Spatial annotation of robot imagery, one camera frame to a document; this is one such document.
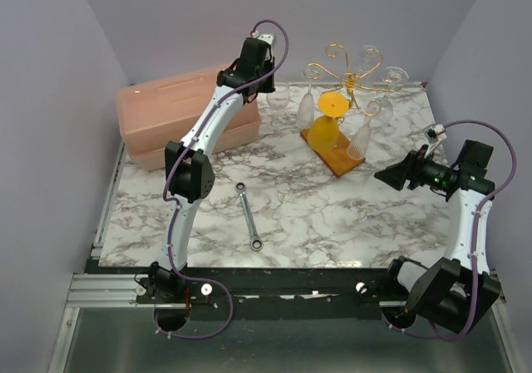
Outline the clear wine glass back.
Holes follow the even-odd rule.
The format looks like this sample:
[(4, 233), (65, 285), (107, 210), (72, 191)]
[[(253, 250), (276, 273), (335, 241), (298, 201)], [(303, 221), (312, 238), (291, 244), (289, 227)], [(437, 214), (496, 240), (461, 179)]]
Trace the clear wine glass back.
[(287, 82), (278, 82), (275, 91), (267, 94), (267, 103), (272, 110), (272, 127), (275, 129), (279, 124), (282, 110), (288, 106), (290, 99), (290, 87)]

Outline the clear wine glass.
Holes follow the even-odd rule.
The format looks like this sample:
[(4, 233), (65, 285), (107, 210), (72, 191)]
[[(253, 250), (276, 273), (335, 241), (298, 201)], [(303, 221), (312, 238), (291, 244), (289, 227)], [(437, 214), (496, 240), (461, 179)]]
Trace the clear wine glass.
[(290, 99), (290, 87), (287, 82), (278, 82), (275, 91), (267, 94), (267, 103), (272, 110), (272, 127), (275, 129), (279, 124), (282, 110), (288, 106)]
[(383, 130), (393, 117), (392, 97), (408, 82), (409, 76), (398, 66), (388, 66), (382, 72), (382, 81), (386, 90), (384, 93), (370, 100), (368, 111), (375, 115), (371, 126), (375, 130)]

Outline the ribbed clear champagne flute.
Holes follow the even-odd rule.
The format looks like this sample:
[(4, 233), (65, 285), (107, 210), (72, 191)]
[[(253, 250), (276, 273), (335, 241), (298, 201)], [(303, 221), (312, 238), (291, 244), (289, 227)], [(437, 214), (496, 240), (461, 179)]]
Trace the ribbed clear champagne flute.
[(309, 129), (314, 122), (315, 102), (312, 94), (312, 84), (308, 84), (308, 90), (304, 94), (298, 106), (296, 126), (300, 130)]

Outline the yellow plastic wine glass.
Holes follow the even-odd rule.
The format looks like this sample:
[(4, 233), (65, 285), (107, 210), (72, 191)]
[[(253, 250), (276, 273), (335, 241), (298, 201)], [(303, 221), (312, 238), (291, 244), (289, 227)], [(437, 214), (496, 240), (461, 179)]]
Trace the yellow plastic wine glass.
[(307, 142), (316, 152), (325, 152), (335, 147), (339, 136), (338, 120), (349, 110), (349, 101), (338, 91), (327, 91), (318, 98), (322, 113), (312, 124)]

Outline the short clear goblet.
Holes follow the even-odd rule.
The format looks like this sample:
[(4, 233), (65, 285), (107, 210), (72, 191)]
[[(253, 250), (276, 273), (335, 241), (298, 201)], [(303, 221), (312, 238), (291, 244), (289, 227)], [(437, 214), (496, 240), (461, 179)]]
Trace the short clear goblet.
[(365, 45), (359, 53), (359, 58), (355, 65), (355, 72), (359, 78), (365, 79), (377, 70), (382, 64), (382, 61), (383, 56), (377, 47)]

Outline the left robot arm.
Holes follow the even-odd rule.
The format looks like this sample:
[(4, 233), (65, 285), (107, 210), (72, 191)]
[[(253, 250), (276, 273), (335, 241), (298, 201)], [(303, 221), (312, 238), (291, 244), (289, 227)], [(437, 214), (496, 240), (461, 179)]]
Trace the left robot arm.
[(165, 147), (165, 187), (163, 199), (172, 206), (160, 256), (149, 266), (147, 277), (138, 282), (143, 291), (140, 302), (182, 301), (189, 284), (208, 284), (227, 292), (214, 279), (189, 277), (182, 271), (195, 215), (214, 187), (210, 163), (216, 143), (234, 116), (260, 93), (274, 90), (277, 67), (271, 34), (253, 35), (244, 40), (239, 57), (219, 72), (208, 105), (192, 129), (179, 141)]

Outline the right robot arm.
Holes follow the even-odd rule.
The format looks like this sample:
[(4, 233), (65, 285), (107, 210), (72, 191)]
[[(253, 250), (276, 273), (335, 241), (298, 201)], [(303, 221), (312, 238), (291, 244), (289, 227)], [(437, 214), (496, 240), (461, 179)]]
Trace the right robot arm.
[(443, 192), (450, 210), (446, 249), (431, 267), (410, 258), (394, 259), (382, 279), (384, 293), (394, 300), (406, 294), (402, 308), (383, 309), (398, 329), (417, 317), (448, 331), (472, 329), (500, 295), (501, 285), (490, 276), (485, 255), (487, 218), (492, 206), (485, 196), (495, 189), (485, 178), (493, 149), (466, 140), (456, 162), (447, 167), (432, 159), (429, 147), (410, 151), (405, 159), (375, 173), (375, 179), (395, 190), (427, 185)]

